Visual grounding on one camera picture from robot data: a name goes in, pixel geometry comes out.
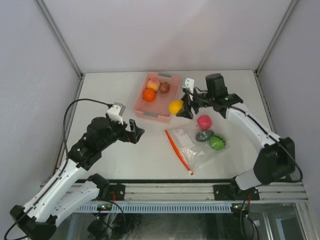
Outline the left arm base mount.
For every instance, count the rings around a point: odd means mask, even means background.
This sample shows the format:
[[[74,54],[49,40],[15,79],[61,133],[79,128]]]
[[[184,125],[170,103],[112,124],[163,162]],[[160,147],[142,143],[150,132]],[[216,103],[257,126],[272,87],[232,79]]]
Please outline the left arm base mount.
[[[123,184],[110,184],[106,199],[109,201],[123,201],[125,198],[126,186]]]

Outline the fake yellow lemon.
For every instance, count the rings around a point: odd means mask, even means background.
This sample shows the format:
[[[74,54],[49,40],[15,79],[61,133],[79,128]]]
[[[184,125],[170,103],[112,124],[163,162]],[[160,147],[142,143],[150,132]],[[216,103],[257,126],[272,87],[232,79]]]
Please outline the fake yellow lemon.
[[[176,115],[178,112],[180,112],[184,107],[184,101],[183,100],[174,100],[168,105],[168,111]]]

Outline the clear zip top bag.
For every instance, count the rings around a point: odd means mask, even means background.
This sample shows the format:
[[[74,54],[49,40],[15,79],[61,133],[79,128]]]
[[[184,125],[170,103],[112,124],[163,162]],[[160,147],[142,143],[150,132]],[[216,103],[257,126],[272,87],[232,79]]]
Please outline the clear zip top bag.
[[[201,131],[201,129],[198,126],[191,127],[188,125],[172,127],[164,131],[174,153],[191,176],[194,175],[196,169],[215,159],[230,148],[229,139],[225,135],[213,130],[214,134],[220,134],[226,138],[225,149],[214,150],[210,147],[209,141],[196,141],[195,137],[199,131]]]

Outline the right aluminium corner post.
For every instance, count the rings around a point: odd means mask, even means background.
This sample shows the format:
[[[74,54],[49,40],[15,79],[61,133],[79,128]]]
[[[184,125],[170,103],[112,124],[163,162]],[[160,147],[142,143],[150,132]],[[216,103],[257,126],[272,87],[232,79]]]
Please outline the right aluminium corner post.
[[[291,0],[287,9],[285,10],[274,34],[272,35],[272,38],[259,62],[259,64],[257,65],[257,68],[255,70],[255,74],[257,76],[259,76],[265,66],[265,64],[267,63],[273,49],[275,48],[279,38],[281,37],[283,31],[285,30],[287,23],[289,22],[289,20],[291,19],[295,9],[297,8],[298,4],[300,3],[300,0]]]

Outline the pink plastic basket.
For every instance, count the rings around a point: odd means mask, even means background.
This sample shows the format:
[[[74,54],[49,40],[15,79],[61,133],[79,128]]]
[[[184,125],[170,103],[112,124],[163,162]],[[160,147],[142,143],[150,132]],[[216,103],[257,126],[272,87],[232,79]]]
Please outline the pink plastic basket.
[[[161,93],[158,90],[155,94],[155,99],[148,102],[144,99],[143,93],[147,89],[149,80],[157,79],[159,82],[169,84],[170,88],[168,93]],[[182,85],[182,78],[176,75],[148,72],[142,87],[137,96],[133,111],[137,117],[161,123],[169,124],[172,118],[168,107],[172,101],[178,99],[178,93]]]

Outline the fake orange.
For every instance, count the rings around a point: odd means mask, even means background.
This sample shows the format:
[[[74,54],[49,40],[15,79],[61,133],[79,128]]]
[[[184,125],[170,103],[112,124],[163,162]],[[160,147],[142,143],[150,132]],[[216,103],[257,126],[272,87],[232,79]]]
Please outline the fake orange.
[[[142,97],[146,102],[153,102],[157,97],[157,92],[153,88],[146,88],[143,93]]]

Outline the fake brown pink fruit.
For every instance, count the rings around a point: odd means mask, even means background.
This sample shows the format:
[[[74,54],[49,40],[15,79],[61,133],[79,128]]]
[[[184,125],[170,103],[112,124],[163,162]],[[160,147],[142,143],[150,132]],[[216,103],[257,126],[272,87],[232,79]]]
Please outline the fake brown pink fruit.
[[[159,90],[160,90],[160,92],[161,92],[162,94],[168,93],[168,92],[170,91],[170,88],[171,88],[171,86],[170,86],[170,84],[167,83],[167,82],[162,82],[162,83],[160,84],[160,86],[159,86]]]

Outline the fake green fruit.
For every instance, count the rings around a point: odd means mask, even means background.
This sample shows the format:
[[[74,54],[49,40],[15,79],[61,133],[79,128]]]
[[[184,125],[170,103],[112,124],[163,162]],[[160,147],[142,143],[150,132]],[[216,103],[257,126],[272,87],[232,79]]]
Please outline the fake green fruit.
[[[220,151],[226,148],[227,140],[222,134],[214,134],[209,138],[209,145],[212,149]]]

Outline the aluminium corner post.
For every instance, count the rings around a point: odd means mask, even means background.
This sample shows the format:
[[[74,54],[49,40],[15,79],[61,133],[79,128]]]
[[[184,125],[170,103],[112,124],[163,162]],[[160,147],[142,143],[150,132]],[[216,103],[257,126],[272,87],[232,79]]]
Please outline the aluminium corner post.
[[[40,14],[42,15],[44,21],[46,22],[48,28],[50,29],[52,35],[57,41],[60,49],[62,50],[66,60],[72,67],[73,71],[77,75],[77,77],[81,80],[83,77],[83,73],[77,64],[67,42],[65,41],[56,21],[54,20],[52,14],[50,13],[49,8],[47,7],[44,0],[34,0],[35,5],[37,6]]]
[[[289,20],[291,19],[295,9],[297,8],[298,4],[300,3],[300,0],[291,0],[287,9],[285,10],[274,34],[272,35],[272,38],[259,62],[259,64],[257,65],[257,68],[255,70],[255,74],[257,76],[259,76],[265,66],[265,64],[267,63],[273,49],[275,48],[279,38],[281,37],[283,31],[285,30],[287,23],[289,22]]]

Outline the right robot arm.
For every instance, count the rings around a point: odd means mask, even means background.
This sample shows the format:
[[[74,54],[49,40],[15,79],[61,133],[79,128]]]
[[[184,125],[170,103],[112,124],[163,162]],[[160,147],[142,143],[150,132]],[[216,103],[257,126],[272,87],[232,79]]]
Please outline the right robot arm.
[[[229,185],[234,199],[242,199],[249,189],[282,182],[285,176],[300,170],[295,160],[295,143],[291,138],[280,137],[258,121],[237,94],[228,92],[220,73],[206,76],[205,82],[207,89],[200,90],[195,87],[194,79],[184,80],[183,105],[176,116],[192,119],[200,108],[213,108],[242,130],[253,145],[258,153],[253,167],[235,176]]]

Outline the aluminium front rail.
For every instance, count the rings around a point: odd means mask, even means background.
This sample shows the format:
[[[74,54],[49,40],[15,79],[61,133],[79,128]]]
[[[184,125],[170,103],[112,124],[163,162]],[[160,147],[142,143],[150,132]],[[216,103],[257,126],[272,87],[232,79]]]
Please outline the aluminium front rail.
[[[122,202],[232,202],[242,200],[215,200],[214,183],[120,183],[125,185]],[[302,184],[273,183],[260,186],[260,200],[264,203],[294,203],[308,200]]]

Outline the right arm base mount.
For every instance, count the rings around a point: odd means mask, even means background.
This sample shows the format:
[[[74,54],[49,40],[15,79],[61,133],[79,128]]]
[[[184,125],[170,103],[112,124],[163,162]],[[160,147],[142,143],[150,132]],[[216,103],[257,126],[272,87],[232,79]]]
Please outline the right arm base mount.
[[[214,199],[216,201],[240,201],[250,197],[253,201],[260,200],[260,195],[255,187],[241,190],[237,185],[215,184],[213,185]]]

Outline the fake dark green avocado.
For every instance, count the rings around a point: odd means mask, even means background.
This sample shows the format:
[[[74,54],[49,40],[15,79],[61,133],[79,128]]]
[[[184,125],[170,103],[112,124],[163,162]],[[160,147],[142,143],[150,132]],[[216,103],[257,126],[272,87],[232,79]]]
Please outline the fake dark green avocado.
[[[214,132],[210,129],[201,130],[195,135],[195,140],[200,143],[207,142],[213,135]]]

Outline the fake peach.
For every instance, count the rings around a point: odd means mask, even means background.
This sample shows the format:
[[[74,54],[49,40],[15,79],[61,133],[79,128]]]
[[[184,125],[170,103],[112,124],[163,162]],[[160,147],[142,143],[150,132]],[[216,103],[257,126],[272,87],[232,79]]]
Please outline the fake peach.
[[[159,90],[160,86],[161,82],[157,78],[150,78],[146,83],[146,87],[153,89],[155,92]]]

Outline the left aluminium corner post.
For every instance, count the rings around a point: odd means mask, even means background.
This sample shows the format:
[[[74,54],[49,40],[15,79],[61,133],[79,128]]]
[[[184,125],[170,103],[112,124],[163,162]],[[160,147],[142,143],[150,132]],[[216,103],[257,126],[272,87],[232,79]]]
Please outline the left aluminium corner post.
[[[49,8],[47,7],[44,0],[34,0],[35,5],[37,6],[40,14],[42,15],[44,21],[46,22],[48,28],[50,29],[52,35],[57,41],[60,49],[62,50],[66,60],[72,67],[73,71],[77,75],[77,77],[81,80],[83,77],[83,73],[77,64],[67,42],[65,41],[56,21],[54,20],[52,14],[50,13]]]

